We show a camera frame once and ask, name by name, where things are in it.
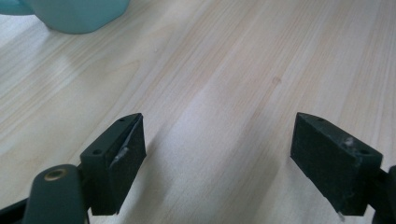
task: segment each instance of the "wooden table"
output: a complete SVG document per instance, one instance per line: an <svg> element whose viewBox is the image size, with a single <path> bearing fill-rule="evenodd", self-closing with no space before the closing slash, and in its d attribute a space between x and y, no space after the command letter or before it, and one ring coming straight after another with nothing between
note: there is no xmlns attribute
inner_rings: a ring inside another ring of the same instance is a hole
<svg viewBox="0 0 396 224"><path fill-rule="evenodd" d="M342 222L290 159L298 111L396 163L393 0L132 0L88 35L34 16L0 31L0 207L136 112L148 156L92 223Z"/></svg>

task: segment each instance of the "blue cup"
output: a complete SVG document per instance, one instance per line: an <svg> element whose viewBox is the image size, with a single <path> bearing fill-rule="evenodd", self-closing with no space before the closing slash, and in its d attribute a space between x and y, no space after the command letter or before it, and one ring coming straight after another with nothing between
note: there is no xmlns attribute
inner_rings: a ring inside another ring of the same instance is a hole
<svg viewBox="0 0 396 224"><path fill-rule="evenodd" d="M36 15L49 28L86 34L113 21L130 0L0 0L0 14Z"/></svg>

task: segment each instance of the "wood grain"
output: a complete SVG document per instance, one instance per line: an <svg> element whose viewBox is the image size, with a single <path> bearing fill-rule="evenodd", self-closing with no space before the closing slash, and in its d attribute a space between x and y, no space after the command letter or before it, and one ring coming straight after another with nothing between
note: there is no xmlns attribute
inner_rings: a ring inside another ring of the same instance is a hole
<svg viewBox="0 0 396 224"><path fill-rule="evenodd" d="M393 0L132 0L88 35L0 16L0 207L141 112L148 157L120 214L92 223L342 223L290 159L295 113L396 164L395 12Z"/></svg>

